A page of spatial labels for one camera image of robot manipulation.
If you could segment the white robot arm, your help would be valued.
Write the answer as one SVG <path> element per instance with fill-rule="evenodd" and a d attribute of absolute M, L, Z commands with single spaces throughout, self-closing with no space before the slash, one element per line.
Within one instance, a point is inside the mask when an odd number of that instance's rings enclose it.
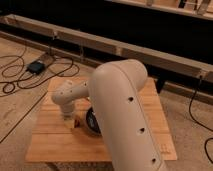
<path fill-rule="evenodd" d="M 147 77 L 138 60 L 107 62 L 88 80 L 67 80 L 52 93 L 64 115 L 74 114 L 73 101 L 90 99 L 115 171 L 167 171 L 139 97 Z"/>

